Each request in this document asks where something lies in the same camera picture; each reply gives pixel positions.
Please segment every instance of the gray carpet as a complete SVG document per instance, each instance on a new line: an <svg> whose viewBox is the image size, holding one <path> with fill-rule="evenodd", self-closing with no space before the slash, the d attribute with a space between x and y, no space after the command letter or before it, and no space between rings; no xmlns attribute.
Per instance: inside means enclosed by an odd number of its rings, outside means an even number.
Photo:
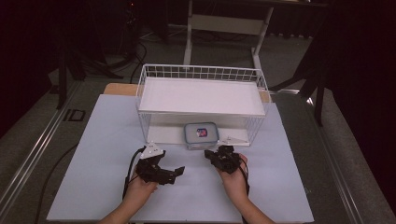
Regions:
<svg viewBox="0 0 396 224"><path fill-rule="evenodd" d="M191 64L252 67L249 48L256 44L257 38L248 36L239 41L213 42L210 35L195 34L192 47ZM185 33L172 35L168 44L158 41L155 35L149 35L142 40L147 48L146 63L183 63L185 48ZM260 53L262 70L268 86L273 86L292 76L299 61L302 59L309 39L269 36L265 39ZM129 82L129 76L136 64L125 68L117 74L124 76L122 80L108 79L90 74L80 83L76 94L68 105L70 109L85 110L85 119L79 121L62 121L49 142L30 178L21 190L14 205L9 210L5 223L31 223L35 220L35 210L38 206L39 194L47 173L61 155L78 142L85 125L88 122L98 95L103 92L109 82ZM137 81L139 70L135 74ZM298 90L302 82L289 86ZM348 129L341 113L333 101L329 91L325 94L323 111L323 128L311 122L310 107L297 95L279 93L274 96L282 115L290 145L293 150L303 184L307 192L314 214L315 223L353 223L340 197L340 191L332 179L331 166L328 165L326 150L323 146L322 134L329 143L332 154L336 158L342 174L347 182L356 206L360 211L362 223L396 223L395 216L389 209L378 185L360 153L353 134ZM12 176L37 138L46 128L55 113L57 98L46 94L37 104L0 140L0 190L6 189ZM53 176L43 201L40 223L45 220L57 188L62 182L73 152L68 154Z"/></svg>

